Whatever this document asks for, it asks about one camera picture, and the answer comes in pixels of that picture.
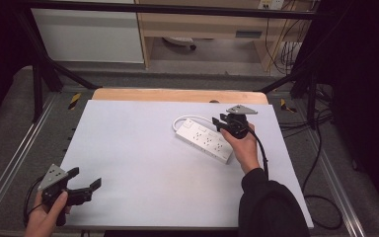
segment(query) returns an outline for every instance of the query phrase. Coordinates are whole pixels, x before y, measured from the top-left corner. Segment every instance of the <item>gray carpet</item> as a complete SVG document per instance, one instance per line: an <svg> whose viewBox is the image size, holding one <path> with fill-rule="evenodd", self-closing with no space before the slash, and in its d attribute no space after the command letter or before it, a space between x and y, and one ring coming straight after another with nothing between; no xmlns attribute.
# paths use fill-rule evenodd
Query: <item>gray carpet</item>
<svg viewBox="0 0 379 237"><path fill-rule="evenodd" d="M90 81L106 87L144 87L144 88L182 88L182 89L226 89L251 91L267 85L266 79L259 81L258 77L234 77L234 76L201 76L196 78L185 75L162 75L162 74L116 74L107 73L82 73ZM11 159L18 144L30 126L33 117L33 100L31 95L31 75L21 72L16 77L8 100L4 102L0 113L0 174L5 165ZM23 231L22 204L25 193L30 184L40 175L46 172L54 163L59 165L63 159L65 149L69 145L69 137L74 135L72 128L76 127L84 110L86 101L92 97L93 92L83 92L74 111L67 110L76 84L66 81L66 91L58 95L46 123L39 133L35 144L30 150L24 164L14 179L9 191L5 194L0 204L0 230ZM289 98L285 98L287 104L292 104ZM270 98L269 102L274 105L278 121L301 121L296 113L282 111L279 107L279 98ZM322 125L323 142L327 153L331 158L341 182L353 204L361 224L368 235L379 236L379 196L375 192L371 182L365 174L355 172L351 168L351 161L343 147L342 140L335 125L326 123ZM285 139L297 178L303 183L316 151L311 144L306 131ZM306 189L307 194L321 195L332 198L328 189L327 181L318 164ZM310 200L309 209L313 218L333 225L337 221L336 212L324 202ZM59 232L71 232L59 229ZM311 230L313 236L347 236L348 232L344 225L338 230L326 230L316 227Z"/></svg>

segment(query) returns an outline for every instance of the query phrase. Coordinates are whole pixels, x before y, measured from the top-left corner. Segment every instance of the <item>floor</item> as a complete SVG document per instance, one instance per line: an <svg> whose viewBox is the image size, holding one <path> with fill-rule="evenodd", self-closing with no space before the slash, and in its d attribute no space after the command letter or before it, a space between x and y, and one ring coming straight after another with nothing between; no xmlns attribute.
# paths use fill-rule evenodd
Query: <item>floor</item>
<svg viewBox="0 0 379 237"><path fill-rule="evenodd" d="M270 72L263 72L261 63L254 53L253 45L248 41L196 39L197 49L170 45L157 39L153 49L152 65L144 68L141 65L112 65L66 63L69 68L76 70L78 74L95 83L101 83L107 87L146 87L146 88L183 88L183 89L224 89L246 90L261 88L283 76L273 68ZM23 141L25 134L32 128L33 94L31 88L31 72L20 71L11 92L8 94L0 109L0 174L4 173L11 162L14 153L20 153L17 149ZM81 116L87 99L92 97L92 92L80 88L76 83L63 78L65 88L61 94L47 94L48 98L56 98L47 121L39 127L40 133L34 137L34 144L21 154L24 157L24 165L12 174L13 183L8 185L0 199L0 236L22 236L20 228L21 210L20 199L24 197L25 186L33 177L42 173L43 167L48 167L51 162L60 162L63 159L65 149L69 145L69 137L74 134L74 128ZM300 113L282 110L280 100L285 99L287 107L300 110L302 100L291 100L289 90L292 84L278 88L269 93L268 99L274 105L278 121L302 121ZM66 110L72 96L82 92L82 99L77 105L76 111ZM325 104L318 104L317 109L322 109ZM354 211L362 223L365 235L355 236L379 236L379 197L365 174L354 172L347 151L342 144L339 134L334 126L326 123L322 126L323 140L326 155L336 168L343 188L347 193ZM316 149L313 145L313 132L304 130L296 135L294 131L283 133L287 149L293 162L299 181L303 181L311 163L314 160ZM308 185L309 192L331 196L334 194L327 187L328 177L325 177L324 168L319 163L319 168L312 176ZM323 210L316 208L323 204L310 200L312 215L321 215L323 221L328 224L336 222L335 213L330 206ZM325 230L317 227L311 231L313 236L349 236L351 235L343 225L336 231ZM78 236L77 231L61 231L56 236ZM103 233L95 232L93 236L102 236Z"/></svg>

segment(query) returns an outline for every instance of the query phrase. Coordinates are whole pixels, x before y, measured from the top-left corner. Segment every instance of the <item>hand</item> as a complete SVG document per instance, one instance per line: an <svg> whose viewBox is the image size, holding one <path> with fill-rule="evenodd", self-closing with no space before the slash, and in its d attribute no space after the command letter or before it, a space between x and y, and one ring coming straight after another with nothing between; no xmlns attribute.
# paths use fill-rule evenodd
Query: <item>hand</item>
<svg viewBox="0 0 379 237"><path fill-rule="evenodd" d="M250 123L249 127L255 130L255 127ZM223 128L220 129L220 132L224 139L232 146L236 159L241 163L242 170L245 174L248 174L253 169L260 168L257 140L250 132L242 139L232 136L232 134Z"/></svg>
<svg viewBox="0 0 379 237"><path fill-rule="evenodd" d="M34 206L41 204L41 193L38 192L36 195L36 200ZM27 236L36 236L36 237L49 237L53 233L56 227L57 216L60 211L69 212L69 208L66 207L67 202L67 192L63 192L54 203L50 211L45 205L33 210L30 214L30 221L27 225L26 237Z"/></svg>

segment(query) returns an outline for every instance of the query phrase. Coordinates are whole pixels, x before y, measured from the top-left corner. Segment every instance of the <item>black jacket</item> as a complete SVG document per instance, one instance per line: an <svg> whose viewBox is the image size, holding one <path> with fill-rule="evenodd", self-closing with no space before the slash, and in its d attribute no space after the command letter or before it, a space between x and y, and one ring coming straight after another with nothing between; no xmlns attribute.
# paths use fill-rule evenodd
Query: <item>black jacket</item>
<svg viewBox="0 0 379 237"><path fill-rule="evenodd" d="M291 191L269 181L263 169L254 169L242 180L239 237L310 236L303 212Z"/></svg>

